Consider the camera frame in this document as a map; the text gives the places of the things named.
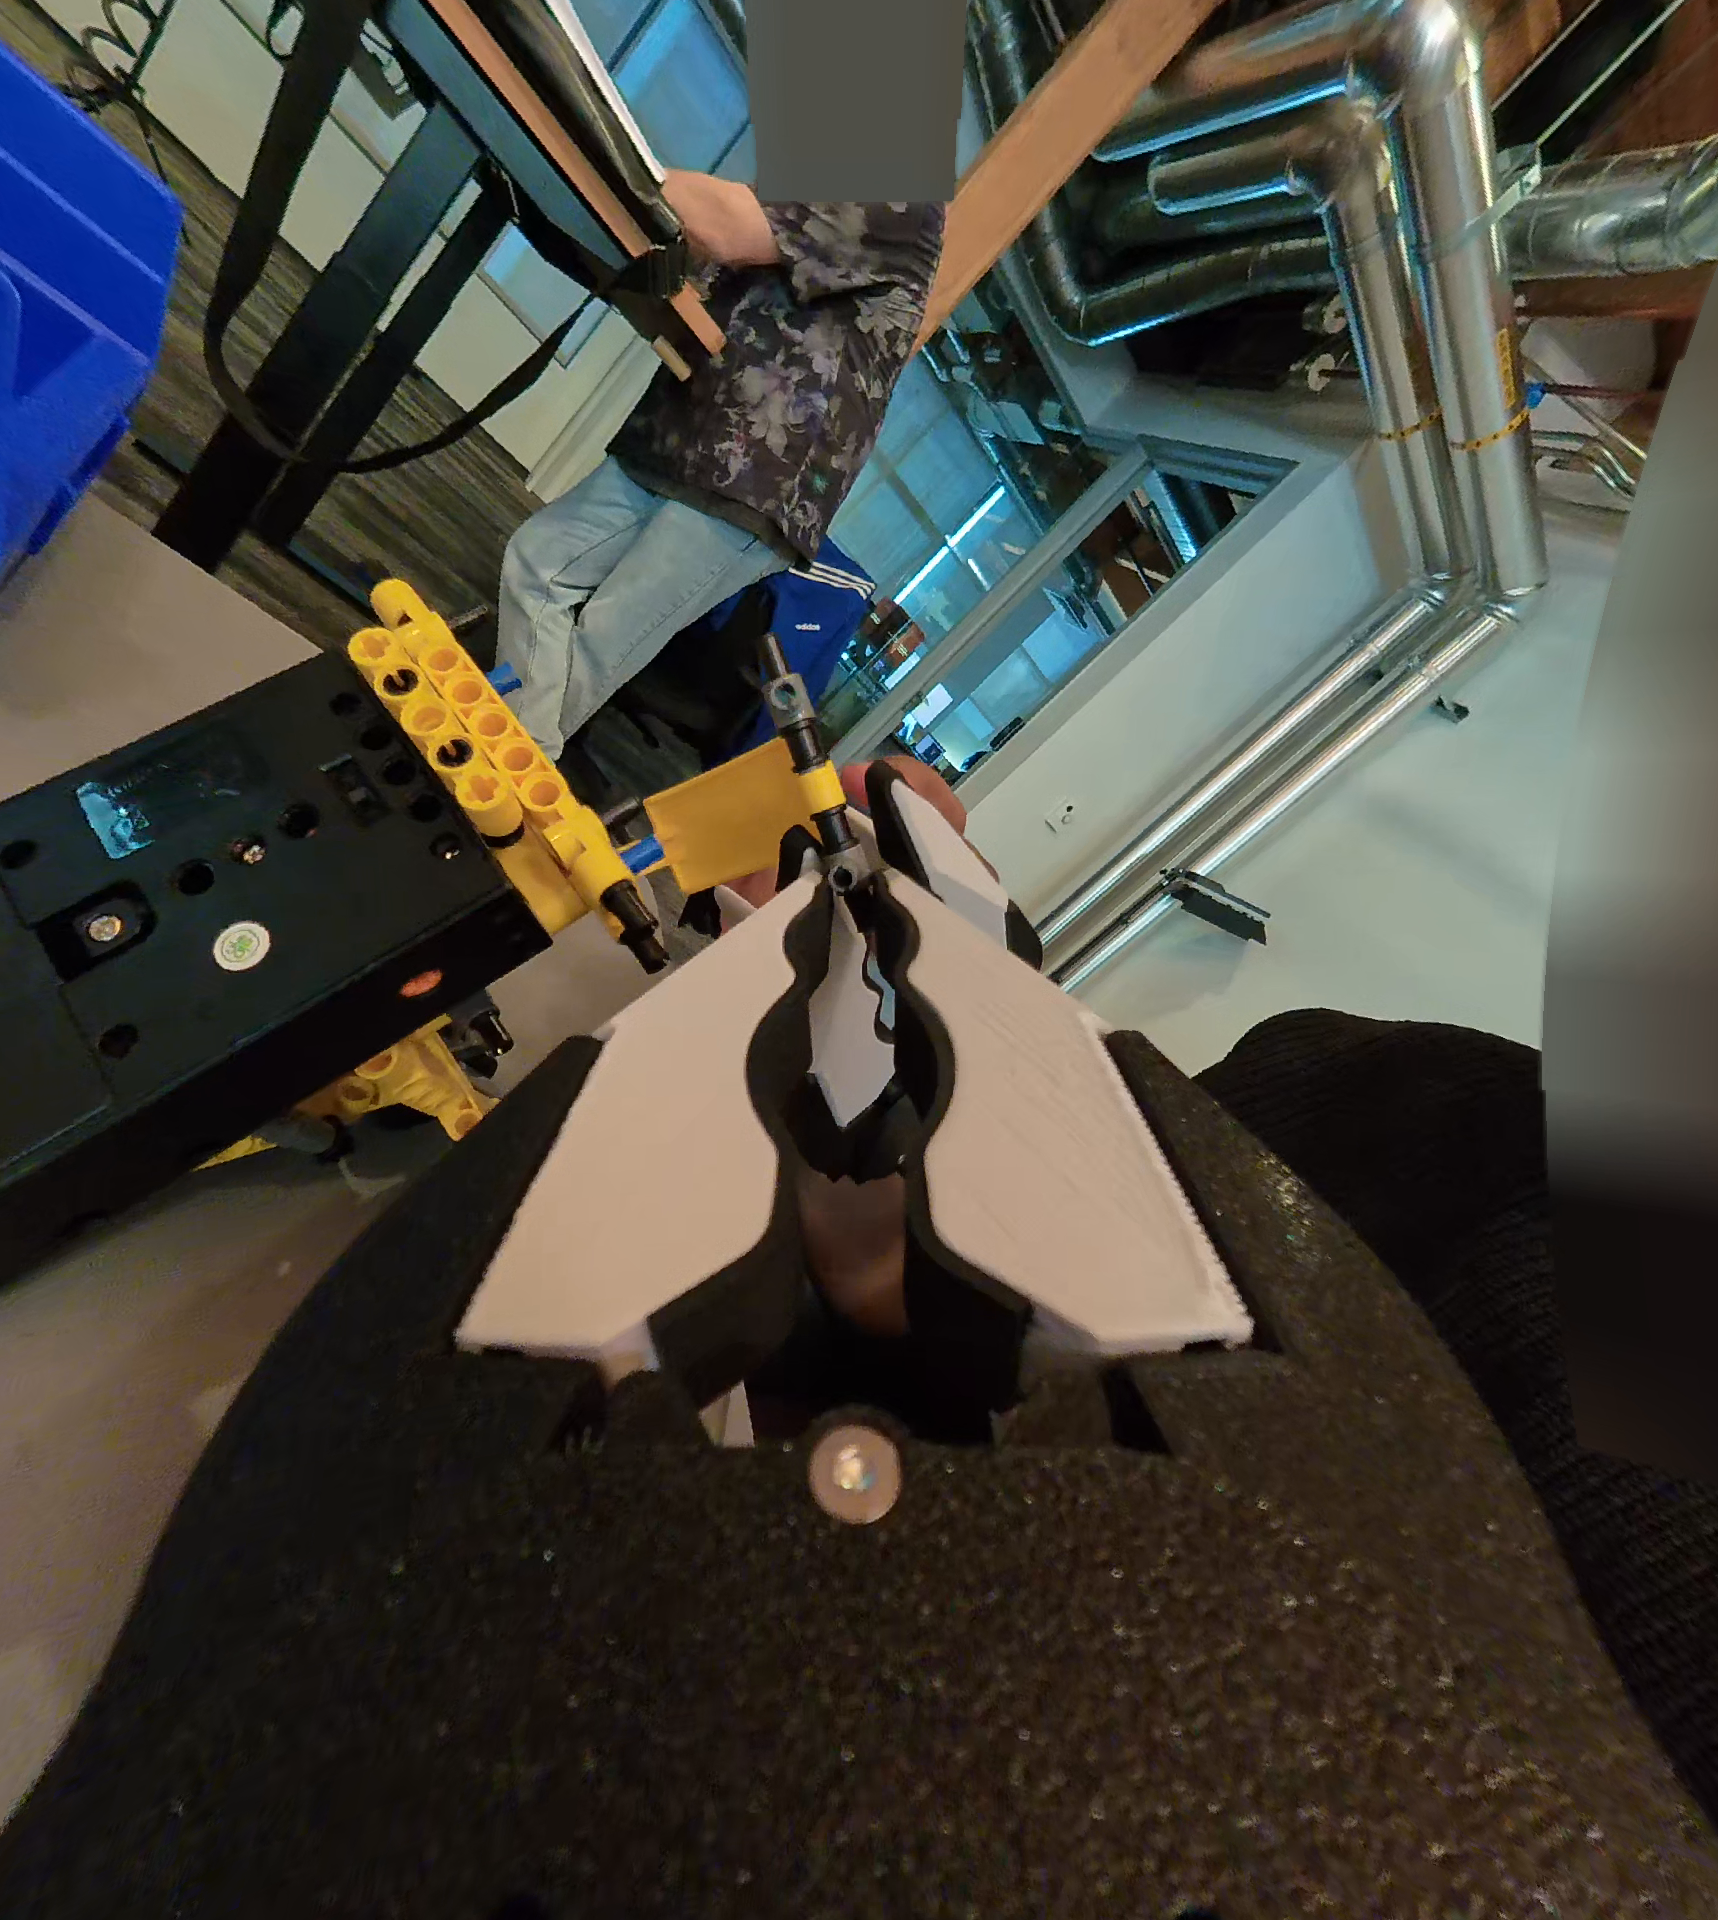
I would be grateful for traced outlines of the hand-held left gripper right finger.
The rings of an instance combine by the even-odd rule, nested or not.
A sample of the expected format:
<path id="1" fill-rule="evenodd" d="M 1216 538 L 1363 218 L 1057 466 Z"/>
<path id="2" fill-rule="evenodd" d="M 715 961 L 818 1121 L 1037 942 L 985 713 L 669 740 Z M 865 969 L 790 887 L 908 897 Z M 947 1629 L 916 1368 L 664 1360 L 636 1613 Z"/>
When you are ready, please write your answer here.
<path id="1" fill-rule="evenodd" d="M 950 1413 L 1008 1413 L 1030 1360 L 1251 1344 L 1103 1020 L 905 878 L 874 887 L 870 986 L 893 1005 L 870 1179 L 905 1179 L 912 1357 Z"/>

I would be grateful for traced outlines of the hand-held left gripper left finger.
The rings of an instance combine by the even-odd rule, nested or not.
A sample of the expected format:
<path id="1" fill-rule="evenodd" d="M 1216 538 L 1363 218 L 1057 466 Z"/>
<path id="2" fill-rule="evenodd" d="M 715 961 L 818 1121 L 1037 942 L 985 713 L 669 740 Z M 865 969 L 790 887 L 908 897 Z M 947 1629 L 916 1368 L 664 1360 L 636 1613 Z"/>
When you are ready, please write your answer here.
<path id="1" fill-rule="evenodd" d="M 803 1301 L 794 1179 L 832 893 L 783 887 L 605 1020 L 591 1073 L 458 1318 L 467 1352 L 661 1373 L 741 1398 Z"/>

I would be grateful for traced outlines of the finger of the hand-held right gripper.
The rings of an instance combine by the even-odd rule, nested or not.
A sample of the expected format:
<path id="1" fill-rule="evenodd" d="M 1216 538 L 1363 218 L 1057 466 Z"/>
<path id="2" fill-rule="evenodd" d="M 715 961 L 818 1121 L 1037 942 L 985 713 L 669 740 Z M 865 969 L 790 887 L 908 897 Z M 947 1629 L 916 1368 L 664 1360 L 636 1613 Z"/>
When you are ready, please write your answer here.
<path id="1" fill-rule="evenodd" d="M 832 1125 L 874 1112 L 897 1073 L 893 989 L 865 936 L 831 936 L 826 977 L 811 996 L 811 1067 Z"/>
<path id="2" fill-rule="evenodd" d="M 870 759 L 870 820 L 893 874 L 927 887 L 1030 969 L 1040 969 L 1043 952 L 1033 923 L 969 844 L 965 805 L 927 764 L 912 755 Z"/>

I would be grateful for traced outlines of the yellow brick panel with axle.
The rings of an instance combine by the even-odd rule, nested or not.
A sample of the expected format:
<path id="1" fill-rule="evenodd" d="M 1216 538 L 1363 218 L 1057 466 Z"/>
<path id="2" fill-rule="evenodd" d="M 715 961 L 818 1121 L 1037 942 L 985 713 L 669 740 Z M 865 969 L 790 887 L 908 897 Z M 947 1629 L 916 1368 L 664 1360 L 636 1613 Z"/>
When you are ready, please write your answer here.
<path id="1" fill-rule="evenodd" d="M 776 634 L 759 637 L 755 660 L 776 740 L 644 800 L 661 867 L 686 897 L 700 897 L 777 867 L 783 836 L 803 828 L 826 884 L 852 897 L 874 880 L 874 858 L 848 826 L 818 707 Z"/>

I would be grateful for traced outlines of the yellow black toy brick model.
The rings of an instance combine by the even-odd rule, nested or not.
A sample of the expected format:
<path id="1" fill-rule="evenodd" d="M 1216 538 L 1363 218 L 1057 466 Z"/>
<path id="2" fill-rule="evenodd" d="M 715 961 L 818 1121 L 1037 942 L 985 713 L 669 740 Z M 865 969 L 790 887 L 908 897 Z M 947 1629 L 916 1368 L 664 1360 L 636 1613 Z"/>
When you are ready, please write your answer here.
<path id="1" fill-rule="evenodd" d="M 267 1121 L 415 1094 L 437 1025 L 579 921 L 664 969 L 655 887 L 400 579 L 377 627 L 0 801 L 0 1288 Z M 326 1091 L 404 1051 L 381 1091 Z"/>

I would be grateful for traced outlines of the person's right hand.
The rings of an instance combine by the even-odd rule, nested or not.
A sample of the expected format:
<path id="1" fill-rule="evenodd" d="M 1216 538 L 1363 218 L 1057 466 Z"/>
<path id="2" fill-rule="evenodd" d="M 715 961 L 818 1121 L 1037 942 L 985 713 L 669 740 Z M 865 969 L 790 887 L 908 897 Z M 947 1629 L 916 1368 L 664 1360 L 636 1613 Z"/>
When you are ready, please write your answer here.
<path id="1" fill-rule="evenodd" d="M 908 1184 L 831 1179 L 811 1164 L 794 1179 L 803 1257 L 823 1301 L 870 1337 L 908 1337 Z"/>

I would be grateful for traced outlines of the blue striped jacket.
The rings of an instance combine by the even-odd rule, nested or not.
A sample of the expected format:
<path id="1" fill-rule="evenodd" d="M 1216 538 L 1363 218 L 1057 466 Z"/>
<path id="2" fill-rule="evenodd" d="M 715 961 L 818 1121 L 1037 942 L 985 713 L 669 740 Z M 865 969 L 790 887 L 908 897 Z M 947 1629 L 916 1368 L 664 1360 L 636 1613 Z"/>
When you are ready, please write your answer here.
<path id="1" fill-rule="evenodd" d="M 759 599 L 771 604 L 759 631 L 777 637 L 785 664 L 803 678 L 811 702 L 823 706 L 845 650 L 874 613 L 874 577 L 826 538 L 811 562 L 776 571 L 710 611 L 700 634 L 732 634 L 755 613 Z"/>

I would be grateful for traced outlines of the wooden standing desk black legs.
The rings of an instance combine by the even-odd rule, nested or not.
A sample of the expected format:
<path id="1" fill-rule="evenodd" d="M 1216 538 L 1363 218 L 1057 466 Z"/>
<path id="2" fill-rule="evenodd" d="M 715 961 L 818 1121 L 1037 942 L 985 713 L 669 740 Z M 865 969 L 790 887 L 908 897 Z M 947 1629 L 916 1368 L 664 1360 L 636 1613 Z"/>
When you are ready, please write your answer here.
<path id="1" fill-rule="evenodd" d="M 368 33 L 391 45 L 426 115 L 241 385 L 226 332 L 271 266 Z M 286 549 L 340 479 L 443 455 L 527 394 L 579 312 L 436 438 L 361 455 L 505 230 L 549 256 L 582 291 L 582 311 L 614 311 L 682 380 L 725 352 L 725 330 L 690 279 L 664 169 L 576 6 L 297 6 L 205 312 L 222 421 L 159 513 L 156 541 L 198 571 L 218 571 L 240 538 Z"/>

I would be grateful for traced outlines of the blue plastic bin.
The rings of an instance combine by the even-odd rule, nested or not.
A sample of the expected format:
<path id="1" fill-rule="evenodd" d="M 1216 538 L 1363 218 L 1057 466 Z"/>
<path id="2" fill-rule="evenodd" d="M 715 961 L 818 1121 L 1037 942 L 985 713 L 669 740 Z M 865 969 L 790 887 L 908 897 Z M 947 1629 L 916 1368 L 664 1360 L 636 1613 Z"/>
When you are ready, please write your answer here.
<path id="1" fill-rule="evenodd" d="M 0 38 L 0 586 L 123 445 L 176 242 L 171 187 Z"/>

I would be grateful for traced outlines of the silver wall pipes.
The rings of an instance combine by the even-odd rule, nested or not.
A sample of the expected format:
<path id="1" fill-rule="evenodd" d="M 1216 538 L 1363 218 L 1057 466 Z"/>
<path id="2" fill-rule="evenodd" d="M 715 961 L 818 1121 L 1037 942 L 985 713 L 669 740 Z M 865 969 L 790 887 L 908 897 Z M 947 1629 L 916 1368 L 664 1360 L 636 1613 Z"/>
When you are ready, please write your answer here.
<path id="1" fill-rule="evenodd" d="M 1140 169 L 1166 229 L 1303 199 L 1349 324 L 1374 438 L 1407 519 L 1407 586 L 1329 664 L 1037 929 L 1077 989 L 1186 913 L 1247 942 L 1267 917 L 1222 867 L 1447 689 L 1544 586 L 1527 281 L 1718 264 L 1718 135 L 1503 178 L 1482 50 L 1461 6 L 1303 6 L 1180 55 L 1092 161 Z"/>

